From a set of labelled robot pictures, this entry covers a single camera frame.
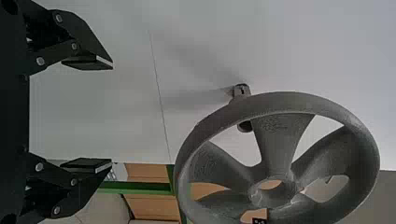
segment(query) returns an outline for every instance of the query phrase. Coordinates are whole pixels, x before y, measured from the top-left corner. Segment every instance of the wooden panel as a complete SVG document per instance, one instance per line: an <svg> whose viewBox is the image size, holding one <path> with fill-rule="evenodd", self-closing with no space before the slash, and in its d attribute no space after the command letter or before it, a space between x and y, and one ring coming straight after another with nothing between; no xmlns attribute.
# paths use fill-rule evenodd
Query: wooden panel
<svg viewBox="0 0 396 224"><path fill-rule="evenodd" d="M169 178L159 177L133 177L128 176L128 182L141 182L141 183L169 183Z"/></svg>
<svg viewBox="0 0 396 224"><path fill-rule="evenodd" d="M254 217L267 219L267 209L263 208L263 209L259 209L259 210L247 211L241 217L241 221L242 221L242 223L251 223L251 221Z"/></svg>
<svg viewBox="0 0 396 224"><path fill-rule="evenodd" d="M161 221L177 221L177 223L181 223L179 217L162 217L162 216L135 216L136 219L142 220L161 220Z"/></svg>
<svg viewBox="0 0 396 224"><path fill-rule="evenodd" d="M179 217L175 199L127 199L137 216Z"/></svg>
<svg viewBox="0 0 396 224"><path fill-rule="evenodd" d="M172 195L153 195L153 194L124 194L127 199L167 199L175 200L176 197Z"/></svg>
<svg viewBox="0 0 396 224"><path fill-rule="evenodd" d="M192 183L191 184L191 197L194 200L205 197L208 194L225 190L223 186L207 183Z"/></svg>
<svg viewBox="0 0 396 224"><path fill-rule="evenodd" d="M127 163L125 168L129 181L149 183L160 181L157 183L169 183L166 165Z"/></svg>

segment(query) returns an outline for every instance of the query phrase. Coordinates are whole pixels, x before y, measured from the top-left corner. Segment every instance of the metal bracket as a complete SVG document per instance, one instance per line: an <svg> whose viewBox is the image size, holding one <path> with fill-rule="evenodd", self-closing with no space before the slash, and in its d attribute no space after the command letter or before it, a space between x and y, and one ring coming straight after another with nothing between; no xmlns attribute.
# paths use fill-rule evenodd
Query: metal bracket
<svg viewBox="0 0 396 224"><path fill-rule="evenodd" d="M234 104L235 102L243 100L249 96L251 96L251 91L248 84L243 83L235 85L233 87L233 99L230 101L230 104ZM253 127L249 120L238 124L237 128L241 133L251 133L253 131Z"/></svg>

